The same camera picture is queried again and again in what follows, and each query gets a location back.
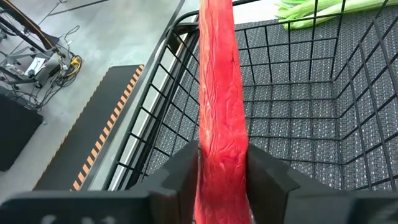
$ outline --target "red meat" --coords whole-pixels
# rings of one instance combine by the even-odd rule
[[[201,0],[199,224],[251,223],[246,198],[248,136],[231,0]]]

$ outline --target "orange stripe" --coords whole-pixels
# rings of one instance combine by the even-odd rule
[[[93,163],[94,163],[94,161],[93,161],[93,159],[90,157],[90,156],[88,156],[87,157],[87,162],[89,163],[89,165],[93,165]]]
[[[106,127],[104,128],[104,133],[105,135],[109,135],[109,130]]]
[[[86,164],[83,165],[83,170],[85,171],[86,174],[88,174],[89,168],[87,167]]]
[[[98,152],[95,149],[91,150],[91,154],[96,158],[98,156]]]
[[[81,172],[77,176],[79,177],[80,182],[83,183],[83,180],[85,179],[85,176],[83,176],[83,174]]]
[[[119,111],[117,108],[115,108],[113,111],[114,111],[114,113],[116,113],[116,115],[118,115],[118,116],[119,116],[119,114],[120,114],[120,111]]]
[[[129,97],[130,95],[130,93],[127,90],[125,90],[123,93],[125,94],[126,97]]]
[[[100,139],[103,143],[105,142],[105,137],[104,137],[102,134],[100,134],[99,139]]]
[[[112,126],[113,126],[112,122],[110,122],[110,121],[108,121],[106,124],[108,125],[109,128],[112,128]]]
[[[95,147],[97,147],[98,150],[101,149],[101,143],[99,143],[98,141],[95,142]]]
[[[121,100],[123,103],[126,103],[126,102],[127,102],[127,99],[126,99],[126,97],[124,97],[124,96],[120,97],[120,100]]]
[[[112,121],[116,121],[116,117],[113,114],[111,115],[111,119]]]
[[[79,183],[78,183],[77,181],[74,181],[73,187],[74,187],[76,190],[79,190],[80,185],[79,185]]]

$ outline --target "concrete floor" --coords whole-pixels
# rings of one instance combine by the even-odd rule
[[[237,7],[235,22],[274,18],[275,1]],[[75,82],[62,89],[40,112],[45,124],[39,126],[15,164],[7,172],[0,172],[0,203],[17,192],[32,190],[109,67],[146,64],[180,0],[105,1],[69,12],[63,11],[95,1],[12,2],[50,35],[61,36],[79,25],[79,31],[68,36],[68,41],[84,65]],[[186,0],[179,15],[197,9],[198,0]],[[11,53],[26,46],[20,38],[11,37],[0,43],[0,50]],[[30,92],[32,85],[21,85],[21,90]]]

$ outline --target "metal wire grid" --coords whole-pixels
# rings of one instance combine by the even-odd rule
[[[250,142],[336,189],[396,190],[396,9],[340,16],[304,30],[286,31],[274,21],[238,26]],[[358,44],[342,38],[341,26],[358,19],[369,24],[373,16]],[[134,170],[127,186],[198,138],[197,34],[187,43],[175,36],[185,53],[162,52],[171,52],[177,65],[169,70],[159,61],[167,84],[162,90],[149,85],[160,98],[152,111],[140,108],[151,119],[142,136],[131,134],[144,153],[134,168],[121,165]]]

